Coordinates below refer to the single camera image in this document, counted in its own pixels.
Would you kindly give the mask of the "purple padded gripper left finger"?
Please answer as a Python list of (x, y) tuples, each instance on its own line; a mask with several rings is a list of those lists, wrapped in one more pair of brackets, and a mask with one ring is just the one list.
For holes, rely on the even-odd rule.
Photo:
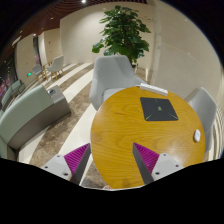
[(79, 185), (89, 160), (90, 153), (91, 146), (87, 143), (66, 155), (55, 155), (42, 166), (42, 169)]

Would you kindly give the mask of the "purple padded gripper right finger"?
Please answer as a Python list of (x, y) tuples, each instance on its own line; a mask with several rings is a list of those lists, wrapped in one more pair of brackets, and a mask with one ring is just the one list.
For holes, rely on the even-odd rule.
[(158, 154), (137, 143), (133, 144), (133, 155), (145, 185), (183, 169), (169, 154)]

